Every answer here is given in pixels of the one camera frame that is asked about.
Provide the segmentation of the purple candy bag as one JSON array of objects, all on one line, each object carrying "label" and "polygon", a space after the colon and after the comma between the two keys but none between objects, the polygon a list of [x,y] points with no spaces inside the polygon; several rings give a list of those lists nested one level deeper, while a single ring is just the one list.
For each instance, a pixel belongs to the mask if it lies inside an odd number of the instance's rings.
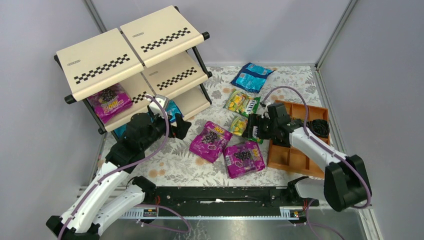
[{"label": "purple candy bag", "polygon": [[119,83],[105,88],[87,99],[103,124],[133,105],[132,99]]},{"label": "purple candy bag", "polygon": [[258,143],[246,141],[225,148],[224,161],[231,179],[266,168]]},{"label": "purple candy bag", "polygon": [[214,163],[224,152],[232,133],[218,124],[207,121],[203,130],[189,146],[189,151],[210,163]]}]

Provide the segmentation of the green Fox's candy bag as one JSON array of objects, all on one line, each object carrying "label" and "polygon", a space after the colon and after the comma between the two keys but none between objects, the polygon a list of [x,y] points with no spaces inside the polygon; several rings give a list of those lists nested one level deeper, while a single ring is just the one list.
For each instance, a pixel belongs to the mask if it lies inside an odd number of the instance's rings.
[{"label": "green Fox's candy bag", "polygon": [[247,118],[250,114],[257,112],[260,101],[260,96],[249,96],[239,90],[233,89],[223,108]]},{"label": "green Fox's candy bag", "polygon": [[[244,131],[246,130],[247,124],[248,124],[248,119],[246,117],[236,116],[229,127],[229,132],[231,132],[232,134],[236,136],[243,137],[242,135]],[[258,144],[263,143],[263,140],[258,138],[255,134],[253,134],[252,137],[245,137],[245,139],[256,142]]]}]

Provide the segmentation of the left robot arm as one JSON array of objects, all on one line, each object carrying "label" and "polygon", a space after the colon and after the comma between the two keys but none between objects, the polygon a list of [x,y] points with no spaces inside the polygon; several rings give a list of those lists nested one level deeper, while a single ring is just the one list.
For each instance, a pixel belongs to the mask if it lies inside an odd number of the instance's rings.
[{"label": "left robot arm", "polygon": [[161,137],[184,139],[191,127],[181,114],[173,126],[159,114],[137,113],[117,140],[105,163],[78,200],[62,215],[52,215],[46,226],[59,240],[98,240],[124,213],[143,202],[157,200],[156,185],[146,177],[135,177],[131,185],[106,203],[116,187],[142,162],[152,156],[145,151]]}]

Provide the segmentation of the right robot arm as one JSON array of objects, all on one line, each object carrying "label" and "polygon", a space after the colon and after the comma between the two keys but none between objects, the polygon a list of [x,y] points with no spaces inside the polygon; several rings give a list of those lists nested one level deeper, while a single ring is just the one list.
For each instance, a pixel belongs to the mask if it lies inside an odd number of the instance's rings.
[{"label": "right robot arm", "polygon": [[323,179],[299,177],[287,184],[293,200],[324,200],[341,212],[347,208],[365,209],[371,205],[372,189],[361,157],[342,153],[319,139],[301,119],[292,119],[283,103],[267,105],[267,116],[249,114],[243,137],[256,135],[294,147],[315,161]]}]

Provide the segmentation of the blue candy bag shelf right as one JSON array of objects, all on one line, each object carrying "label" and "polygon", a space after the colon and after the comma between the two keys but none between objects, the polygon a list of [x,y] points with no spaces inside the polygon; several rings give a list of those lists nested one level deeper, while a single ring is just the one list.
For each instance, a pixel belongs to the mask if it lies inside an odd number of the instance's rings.
[{"label": "blue candy bag shelf right", "polygon": [[166,110],[166,115],[168,116],[169,123],[175,123],[177,121],[177,115],[179,115],[181,118],[184,117],[180,108],[177,106],[177,104],[173,100],[170,100],[168,102],[168,105],[165,110]]}]

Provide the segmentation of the blue candy bag shelf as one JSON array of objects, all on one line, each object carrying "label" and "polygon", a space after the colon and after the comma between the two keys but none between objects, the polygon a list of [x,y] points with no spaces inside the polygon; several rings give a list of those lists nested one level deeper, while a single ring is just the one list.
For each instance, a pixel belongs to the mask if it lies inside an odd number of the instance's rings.
[{"label": "blue candy bag shelf", "polygon": [[117,136],[118,139],[124,134],[124,132],[126,131],[126,128],[127,128],[127,125],[124,124],[124,125],[116,128],[114,130],[114,133],[116,134],[116,136]]},{"label": "blue candy bag shelf", "polygon": [[168,116],[169,123],[175,123],[177,121],[177,115],[179,115],[181,118],[184,117],[180,108],[177,106],[177,104],[173,100],[170,100],[168,102],[168,105],[165,110],[166,110],[166,115]]}]

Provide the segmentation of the blue candy bag shelf left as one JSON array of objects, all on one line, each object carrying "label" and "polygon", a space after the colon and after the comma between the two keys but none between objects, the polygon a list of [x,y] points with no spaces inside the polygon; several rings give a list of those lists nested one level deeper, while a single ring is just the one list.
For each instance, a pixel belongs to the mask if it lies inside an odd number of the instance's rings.
[{"label": "blue candy bag shelf left", "polygon": [[126,128],[127,128],[127,125],[124,124],[124,125],[116,128],[114,130],[114,133],[116,134],[116,136],[117,136],[118,139],[124,134],[124,132],[126,131]]}]

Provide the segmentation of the purple candy bag on shelf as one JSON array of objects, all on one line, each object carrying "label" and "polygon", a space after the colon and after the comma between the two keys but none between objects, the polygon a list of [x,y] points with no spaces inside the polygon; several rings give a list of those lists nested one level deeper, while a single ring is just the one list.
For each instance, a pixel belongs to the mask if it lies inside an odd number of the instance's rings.
[{"label": "purple candy bag on shelf", "polygon": [[133,105],[132,99],[119,83],[105,88],[87,99],[103,124]]}]

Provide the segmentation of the blue candy bag on table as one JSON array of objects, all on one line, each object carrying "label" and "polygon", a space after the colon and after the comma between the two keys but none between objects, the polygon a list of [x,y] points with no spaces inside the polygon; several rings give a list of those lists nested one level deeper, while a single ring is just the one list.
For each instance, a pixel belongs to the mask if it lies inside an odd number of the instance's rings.
[{"label": "blue candy bag on table", "polygon": [[265,68],[249,62],[241,68],[230,83],[247,92],[257,94],[273,72],[274,70],[270,68]]}]

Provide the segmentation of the cream three-tier shelf rack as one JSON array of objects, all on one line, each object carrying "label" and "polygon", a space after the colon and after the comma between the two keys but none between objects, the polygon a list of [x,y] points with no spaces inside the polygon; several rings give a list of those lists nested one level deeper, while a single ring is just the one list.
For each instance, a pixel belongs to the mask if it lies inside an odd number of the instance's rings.
[{"label": "cream three-tier shelf rack", "polygon": [[212,104],[204,86],[212,74],[197,49],[209,37],[171,5],[61,49],[54,59],[71,90],[65,102],[83,102],[93,113],[88,97],[120,84],[132,106],[106,123],[95,116],[100,134],[145,113],[147,95],[174,101],[187,120]]}]

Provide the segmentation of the orange compartment tray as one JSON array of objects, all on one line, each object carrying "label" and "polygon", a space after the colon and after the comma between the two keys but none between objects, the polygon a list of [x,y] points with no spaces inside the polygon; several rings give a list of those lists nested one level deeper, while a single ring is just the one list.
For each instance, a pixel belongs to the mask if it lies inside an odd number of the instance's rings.
[{"label": "orange compartment tray", "polygon": [[[305,117],[305,107],[301,103],[276,100],[276,103],[284,104],[287,113],[292,119]],[[300,150],[290,146],[285,147],[269,142],[267,166],[274,169],[284,170],[289,174],[297,173],[323,179],[325,173],[320,167]]]}]

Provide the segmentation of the floral table cloth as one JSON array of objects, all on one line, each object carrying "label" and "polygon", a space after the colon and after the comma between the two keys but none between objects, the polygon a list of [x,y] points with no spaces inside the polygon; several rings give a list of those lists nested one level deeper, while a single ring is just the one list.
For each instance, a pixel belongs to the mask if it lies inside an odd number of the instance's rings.
[{"label": "floral table cloth", "polygon": [[272,69],[259,93],[232,85],[238,66],[211,67],[204,82],[210,97],[206,108],[192,115],[188,97],[176,100],[190,128],[183,139],[161,138],[146,151],[147,160],[125,174],[121,186],[145,177],[158,187],[282,187],[299,177],[322,179],[325,168],[318,158],[298,147],[275,140],[242,137],[246,111],[269,115],[261,101],[281,103],[291,119],[304,123],[327,120],[309,66]]}]

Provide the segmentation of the black coiled item right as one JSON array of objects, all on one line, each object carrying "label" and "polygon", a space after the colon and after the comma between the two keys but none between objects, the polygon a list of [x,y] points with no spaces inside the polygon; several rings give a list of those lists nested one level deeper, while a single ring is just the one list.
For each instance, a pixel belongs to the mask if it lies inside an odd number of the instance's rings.
[{"label": "black coiled item right", "polygon": [[324,119],[314,119],[306,123],[311,132],[320,138],[328,138],[330,134],[329,123]]}]

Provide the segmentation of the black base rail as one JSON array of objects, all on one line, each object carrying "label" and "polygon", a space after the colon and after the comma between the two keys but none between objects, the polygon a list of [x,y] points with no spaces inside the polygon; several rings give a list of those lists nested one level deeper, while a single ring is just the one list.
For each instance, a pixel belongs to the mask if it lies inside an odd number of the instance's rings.
[{"label": "black base rail", "polygon": [[181,215],[186,219],[289,219],[305,216],[309,204],[319,201],[300,198],[294,187],[216,187],[216,186],[156,186],[143,176],[129,184],[145,192],[142,218],[170,219]]}]

